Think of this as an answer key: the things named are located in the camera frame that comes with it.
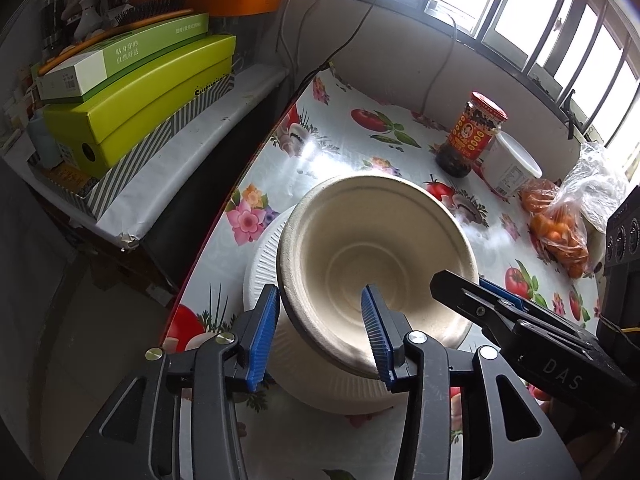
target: windowsill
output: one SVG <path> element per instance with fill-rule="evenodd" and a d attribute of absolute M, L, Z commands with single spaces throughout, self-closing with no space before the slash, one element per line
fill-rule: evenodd
<path fill-rule="evenodd" d="M 373 0 L 358 1 L 366 2 L 369 4 L 373 2 Z M 383 9 L 391 10 L 392 12 L 396 12 L 398 14 L 402 14 L 403 16 L 416 20 L 423 25 L 434 28 L 435 30 L 440 31 L 447 36 L 450 36 L 452 34 L 453 26 L 449 24 L 450 20 L 446 14 L 431 9 L 427 9 L 424 12 L 421 12 L 420 9 L 417 8 L 417 2 L 419 0 L 416 0 L 416 5 L 414 6 L 405 3 L 406 1 L 407 0 L 378 0 L 376 6 Z M 528 76 L 524 75 L 518 67 L 501 56 L 501 54 L 498 54 L 495 50 L 483 44 L 481 41 L 478 41 L 475 38 L 471 37 L 460 28 L 458 28 L 458 41 L 471 48 L 480 56 L 488 59 L 494 65 L 500 67 L 507 74 L 513 77 L 527 90 L 529 90 L 529 92 L 531 92 L 543 105 L 545 105 L 546 108 L 548 108 L 548 110 L 558 118 L 558 120 L 562 121 L 563 123 L 566 123 L 568 121 L 567 116 L 556 104 L 556 102 L 551 97 L 549 97 L 546 92 L 542 88 L 540 88 L 540 86 L 533 82 Z"/>

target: floral tablecloth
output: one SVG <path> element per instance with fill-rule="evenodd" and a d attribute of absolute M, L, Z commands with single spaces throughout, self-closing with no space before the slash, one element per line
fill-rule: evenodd
<path fill-rule="evenodd" d="M 449 178 L 434 156 L 446 136 L 446 129 L 428 118 L 372 100 L 332 71 L 319 73 L 260 150 L 213 228 L 164 348 L 195 348 L 208 333 L 228 330 L 243 310 L 245 268 L 265 227 L 316 184 L 353 171 L 383 171 L 424 187 L 460 222 L 481 276 L 594 332 L 599 310 L 594 278 L 569 279 L 529 232 L 519 200 L 492 193 L 478 167 L 468 177 Z M 488 341 L 473 326 L 461 348 L 481 344 Z M 270 380 L 236 407 L 250 479 L 393 478 L 404 408 L 332 415 L 299 402 Z M 185 480 L 192 476 L 189 415 L 190 402 L 183 400 Z M 461 456 L 459 432 L 452 432 L 452 478 L 460 477 Z"/>

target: paper bowl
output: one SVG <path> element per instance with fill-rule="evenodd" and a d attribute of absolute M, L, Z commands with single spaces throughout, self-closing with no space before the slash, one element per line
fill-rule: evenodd
<path fill-rule="evenodd" d="M 325 359 L 367 378 L 378 376 L 360 311 L 367 283 L 414 330 L 450 348 L 462 343 L 471 323 L 431 297 L 431 278 L 443 269 L 478 282 L 471 246 L 453 216 L 423 189 L 381 174 L 313 188 L 278 245 L 278 285 L 292 325 Z"/>
<path fill-rule="evenodd" d="M 262 288 L 277 283 L 276 254 L 293 208 L 283 211 L 262 233 L 242 285 L 245 310 L 258 303 Z M 407 395 L 392 394 L 384 383 L 350 374 L 322 358 L 300 336 L 280 305 L 267 371 L 287 393 L 324 412 L 365 415 L 406 404 Z"/>

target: white plastic container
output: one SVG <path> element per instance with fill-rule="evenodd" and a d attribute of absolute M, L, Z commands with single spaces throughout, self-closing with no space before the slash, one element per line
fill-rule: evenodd
<path fill-rule="evenodd" d="M 497 194 L 508 198 L 532 178 L 540 178 L 542 170 L 517 140 L 500 132 L 484 158 L 482 176 Z"/>

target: metal screw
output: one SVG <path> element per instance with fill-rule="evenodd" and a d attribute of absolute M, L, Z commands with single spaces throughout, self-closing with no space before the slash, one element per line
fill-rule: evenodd
<path fill-rule="evenodd" d="M 427 335 L 419 330 L 414 330 L 406 335 L 406 338 L 412 343 L 421 344 L 427 341 Z"/>
<path fill-rule="evenodd" d="M 480 348 L 480 355 L 485 359 L 491 360 L 498 357 L 498 351 L 494 347 L 486 345 Z"/>
<path fill-rule="evenodd" d="M 216 336 L 216 343 L 219 345 L 228 345 L 236 340 L 236 336 L 234 336 L 231 332 L 223 332 Z"/>
<path fill-rule="evenodd" d="M 145 352 L 145 359 L 147 361 L 157 361 L 161 357 L 162 357 L 161 348 L 150 348 Z"/>

